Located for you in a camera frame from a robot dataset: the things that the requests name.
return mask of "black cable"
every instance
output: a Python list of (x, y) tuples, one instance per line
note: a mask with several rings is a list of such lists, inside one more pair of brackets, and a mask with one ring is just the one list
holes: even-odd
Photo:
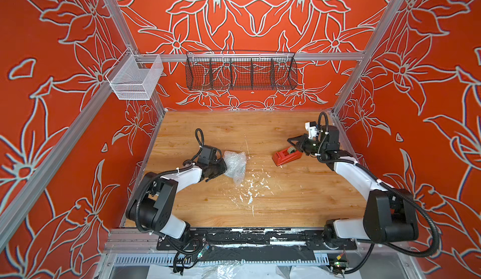
[(197, 128), (195, 129), (195, 138), (197, 139), (197, 142), (199, 143), (199, 151), (197, 152), (197, 154), (195, 154), (193, 157), (192, 157), (192, 161), (194, 161), (195, 158), (197, 158), (200, 154), (201, 154), (201, 151), (202, 151), (202, 147), (204, 146), (204, 133), (202, 132), (201, 129)]
[[(350, 164), (353, 164), (353, 165), (357, 166), (358, 168), (361, 168), (366, 174), (368, 174), (375, 181), (378, 180), (378, 178), (369, 169), (365, 168), (364, 166), (360, 165), (359, 163), (354, 163), (352, 160), (348, 160), (348, 159), (322, 160), (320, 156), (317, 156), (317, 160), (319, 162), (322, 162), (322, 163), (333, 163), (333, 162), (350, 163)], [(426, 212), (426, 210), (424, 210), (421, 206), (419, 206), (416, 202), (414, 202), (414, 200), (407, 197), (403, 193), (395, 190), (394, 188), (387, 185), (386, 183), (380, 181), (379, 185), (384, 187), (387, 191), (394, 193), (397, 197), (405, 200), (406, 202), (411, 204), (412, 207), (414, 207), (414, 209), (418, 210), (419, 214), (421, 214), (421, 216), (426, 220), (426, 222), (428, 222), (429, 227), (431, 229), (431, 235), (432, 235), (432, 242), (431, 242), (431, 245), (429, 246), (429, 248), (424, 250), (424, 251), (420, 251), (420, 252), (409, 251), (409, 250), (400, 248), (398, 246), (395, 246), (395, 245), (393, 245), (392, 243), (389, 243), (389, 242), (383, 243), (383, 245), (386, 245), (386, 246), (388, 246), (388, 247), (390, 247), (390, 248), (392, 248), (392, 249), (394, 249), (398, 252), (401, 252), (403, 254), (406, 254), (408, 256), (413, 256), (413, 257), (428, 257), (428, 256), (431, 256), (434, 253), (436, 253), (436, 251), (439, 248), (439, 241), (440, 241), (439, 232), (438, 232), (438, 229), (436, 228), (436, 224), (434, 223), (432, 218), (429, 216), (429, 214)]]
[[(326, 124), (326, 132), (329, 132), (329, 119), (326, 112), (319, 113), (319, 118), (317, 119), (317, 130), (321, 131), (321, 118), (324, 117), (324, 122)], [(319, 135), (316, 135), (316, 141), (319, 141)]]
[(198, 241), (199, 242), (199, 247), (197, 247), (196, 250), (193, 250), (193, 251), (184, 251), (184, 249), (181, 249), (179, 246), (177, 246), (171, 239), (169, 236), (165, 236), (165, 239), (167, 240), (167, 242), (174, 248), (176, 249), (177, 252), (181, 253), (181, 254), (184, 254), (184, 255), (195, 255), (195, 254), (198, 254), (201, 250), (202, 250), (202, 242), (201, 240), (198, 238), (198, 237), (193, 237), (191, 238), (187, 244), (184, 246), (184, 249), (192, 242), (192, 241)]
[(148, 232), (152, 231), (151, 229), (146, 229), (141, 225), (140, 215), (141, 215), (142, 200), (144, 199), (145, 195), (147, 194), (147, 191), (152, 187), (153, 182), (158, 180), (162, 176), (169, 175), (169, 174), (175, 174), (177, 172), (182, 172), (182, 171), (185, 171), (185, 170), (188, 170), (188, 169), (192, 168), (193, 166), (194, 165), (189, 165), (188, 167), (179, 168), (178, 170), (173, 169), (173, 170), (168, 170), (168, 171), (162, 172), (162, 173), (157, 174), (157, 175), (153, 176), (152, 178), (150, 178), (148, 180), (148, 182), (144, 186), (142, 186), (141, 192), (140, 192), (139, 196), (137, 197), (137, 203), (135, 204), (135, 212), (134, 212), (135, 226), (137, 227), (137, 230), (139, 230), (141, 233), (148, 233)]
[(322, 136), (321, 142), (319, 143), (319, 147), (317, 148), (317, 159), (318, 160), (321, 157), (322, 145), (324, 144), (324, 141), (326, 141), (326, 138), (328, 138), (327, 135)]
[[(369, 250), (368, 252), (366, 253), (366, 255), (364, 256), (364, 258), (361, 260), (361, 262), (356, 265), (356, 267), (353, 267), (352, 269), (349, 269), (347, 271), (344, 271), (344, 274), (352, 274), (356, 271), (358, 271), (360, 268), (362, 268), (362, 266), (366, 263), (366, 261), (368, 260), (369, 256), (371, 255), (371, 252), (372, 250), (374, 249), (374, 244), (372, 243), (370, 246), (369, 246)], [(333, 273), (335, 274), (342, 274), (341, 271), (338, 271), (336, 269), (333, 269), (332, 270)]]
[(217, 151), (218, 151), (218, 152), (219, 152), (219, 154), (220, 154), (220, 158), (222, 158), (222, 151), (221, 151), (221, 150), (219, 150), (219, 149), (217, 149)]
[[(183, 269), (190, 269), (192, 268), (194, 265), (197, 264), (197, 261), (198, 261), (198, 258), (196, 258), (196, 260), (194, 261), (194, 263), (191, 265), (191, 266), (185, 266), (184, 265), (184, 261), (186, 259), (189, 259), (189, 258), (192, 258), (193, 256), (197, 255), (199, 252), (201, 252), (202, 248), (203, 248), (203, 245), (202, 245), (202, 241), (199, 237), (193, 237), (191, 238), (187, 244), (185, 244), (185, 246), (183, 248), (180, 248), (178, 245), (176, 245), (173, 240), (171, 240), (171, 238), (167, 235), (165, 235), (165, 239), (167, 240), (167, 242), (175, 249), (177, 250), (177, 253), (176, 255), (174, 256), (174, 273), (178, 273), (179, 270), (177, 269), (177, 263), (181, 263), (182, 264), (182, 267)], [(194, 250), (193, 251), (185, 251), (185, 249), (190, 245), (190, 243), (192, 243), (194, 241)], [(184, 257), (179, 259), (179, 255), (180, 254), (183, 254)]]

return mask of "basket divider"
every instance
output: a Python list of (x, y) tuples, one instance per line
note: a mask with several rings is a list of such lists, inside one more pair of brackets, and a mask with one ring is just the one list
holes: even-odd
[(287, 72), (287, 81), (289, 82), (289, 85), (292, 87), (292, 76), (291, 76), (291, 69), (292, 69), (292, 62), (294, 61), (294, 57), (291, 57), (291, 63), (289, 64), (289, 71)]
[(271, 73), (270, 73), (270, 77), (271, 77), (271, 89), (275, 89), (276, 88), (276, 80), (274, 79), (274, 75), (275, 75), (275, 67), (274, 67), (274, 59), (271, 58)]
[(189, 55), (187, 55), (187, 64), (190, 71), (190, 77), (192, 78), (192, 80), (190, 80), (190, 84), (187, 85), (187, 88), (189, 88), (189, 90), (192, 90), (192, 84), (194, 84), (194, 74), (192, 73), (192, 66), (190, 65)]
[(209, 79), (210, 79), (211, 89), (213, 89), (212, 58), (209, 58)]
[(251, 88), (254, 90), (254, 63), (251, 58)]
[(234, 82), (234, 76), (232, 75), (232, 58), (229, 58), (229, 71), (230, 71), (230, 85), (232, 88), (234, 88), (235, 82)]

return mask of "wooden table surface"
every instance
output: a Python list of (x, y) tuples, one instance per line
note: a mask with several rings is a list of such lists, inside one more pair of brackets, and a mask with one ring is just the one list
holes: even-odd
[[(205, 144), (245, 152), (245, 179), (236, 186), (221, 175), (177, 193), (173, 214), (193, 227), (323, 227), (332, 218), (362, 217), (366, 201), (340, 175), (313, 157), (277, 167), (273, 153), (286, 139), (304, 134), (318, 112), (167, 112), (146, 172), (182, 166)], [(127, 220), (126, 227), (135, 227)]]

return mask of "tape roll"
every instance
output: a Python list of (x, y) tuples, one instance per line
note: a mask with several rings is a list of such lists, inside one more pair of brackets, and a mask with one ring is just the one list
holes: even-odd
[(288, 153), (288, 154), (292, 154), (292, 153), (295, 152), (295, 151), (296, 151), (296, 148), (293, 147), (293, 146), (290, 147), (289, 149), (287, 149), (287, 153)]

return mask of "red wall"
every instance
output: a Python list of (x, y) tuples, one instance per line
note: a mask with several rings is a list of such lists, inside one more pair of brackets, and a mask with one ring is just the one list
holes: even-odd
[(0, 0), (0, 7), (1, 213), (125, 46), (102, 0)]
[[(117, 0), (143, 53), (364, 50), (389, 0)], [(299, 63), (290, 91), (186, 89), (182, 63), (165, 63), (157, 92), (172, 110), (327, 109), (354, 61)]]
[(0, 254), (0, 276), (92, 277), (158, 119), (111, 94)]
[[(0, 0), (0, 18), (1, 212), (125, 47), (102, 0)], [(152, 102), (110, 95), (0, 253), (0, 276), (91, 277), (157, 121)]]
[(437, 223), (431, 278), (481, 276), (480, 27), (481, 0), (405, 0), (341, 114), (367, 166)]

